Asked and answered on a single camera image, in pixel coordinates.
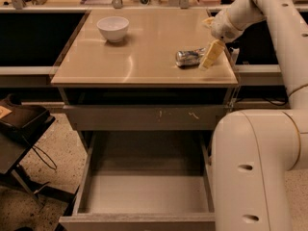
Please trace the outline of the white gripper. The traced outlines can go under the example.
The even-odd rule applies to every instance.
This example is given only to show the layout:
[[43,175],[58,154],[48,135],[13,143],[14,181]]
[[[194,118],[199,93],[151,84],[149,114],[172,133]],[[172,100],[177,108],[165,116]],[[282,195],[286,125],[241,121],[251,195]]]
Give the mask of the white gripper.
[[231,9],[221,10],[215,17],[204,19],[202,25],[211,28],[211,34],[215,38],[206,48],[198,66],[199,69],[205,70],[211,67],[224,51],[224,43],[232,42],[243,34],[244,14]]

